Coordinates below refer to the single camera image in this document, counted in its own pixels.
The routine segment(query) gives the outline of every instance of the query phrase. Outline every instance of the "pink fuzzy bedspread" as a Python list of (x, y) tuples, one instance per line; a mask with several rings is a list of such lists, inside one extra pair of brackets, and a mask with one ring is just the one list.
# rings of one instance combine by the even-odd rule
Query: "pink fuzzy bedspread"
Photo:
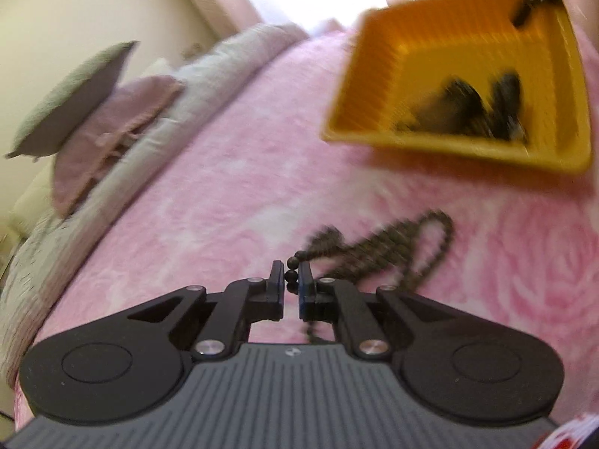
[[(595, 113), (599, 55), (585, 36), (580, 47)], [(557, 177), (328, 145), (318, 131), (349, 53), (348, 36), (330, 34), (268, 65), (123, 214), (37, 341), (188, 284), (219, 291), (264, 277), (321, 225), (351, 241), (438, 208), (454, 219), (456, 238), (420, 293), (549, 342), (566, 370), (556, 420), (598, 411), (596, 166)], [(286, 319), (256, 325), (252, 339), (304, 342), (297, 298), (287, 294)], [(31, 414), (17, 396), (22, 426)]]

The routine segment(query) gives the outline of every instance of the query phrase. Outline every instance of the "yellow tray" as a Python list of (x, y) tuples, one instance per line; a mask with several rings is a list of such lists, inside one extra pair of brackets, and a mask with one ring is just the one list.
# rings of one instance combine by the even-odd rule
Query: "yellow tray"
[[(519, 1), (416, 0), (369, 13), (322, 139), (583, 172), (591, 126), (570, 20), (561, 3), (545, 4), (517, 30), (510, 15)], [(393, 130), (407, 118), (409, 100), (451, 76), (474, 86), (488, 106), (490, 79), (510, 69), (522, 80), (526, 146)]]

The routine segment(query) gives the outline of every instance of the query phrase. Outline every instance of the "pink pillow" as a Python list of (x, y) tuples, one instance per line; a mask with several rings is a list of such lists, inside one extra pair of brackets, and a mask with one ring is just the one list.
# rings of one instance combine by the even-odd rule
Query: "pink pillow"
[(183, 89), (172, 76), (148, 76), (116, 89), (56, 155), (52, 205), (67, 217), (137, 137)]

